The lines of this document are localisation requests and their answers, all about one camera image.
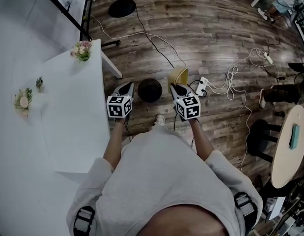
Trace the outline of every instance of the round wooden table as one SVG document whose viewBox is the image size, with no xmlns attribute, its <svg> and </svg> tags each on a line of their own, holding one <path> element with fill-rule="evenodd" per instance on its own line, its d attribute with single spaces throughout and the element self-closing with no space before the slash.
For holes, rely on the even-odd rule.
<svg viewBox="0 0 304 236">
<path fill-rule="evenodd" d="M 297 146 L 290 148 L 294 126 L 299 126 Z M 278 138 L 270 136 L 270 130 L 279 132 Z M 264 154 L 268 141 L 276 143 L 274 157 Z M 282 126 L 257 120 L 247 138 L 248 152 L 272 163 L 271 182 L 276 188 L 284 187 L 295 175 L 304 157 L 304 108 L 296 105 L 287 114 Z"/>
</svg>

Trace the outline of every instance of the blue object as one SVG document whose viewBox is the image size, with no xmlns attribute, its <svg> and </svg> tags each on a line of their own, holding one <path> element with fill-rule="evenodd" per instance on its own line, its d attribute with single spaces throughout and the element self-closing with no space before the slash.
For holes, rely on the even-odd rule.
<svg viewBox="0 0 304 236">
<path fill-rule="evenodd" d="M 289 143 L 289 148 L 290 149 L 297 148 L 298 138 L 299 138 L 299 130 L 300 130 L 300 127 L 298 125 L 293 126 L 293 131 L 292 131 L 291 139 L 290 139 L 290 143 Z"/>
</svg>

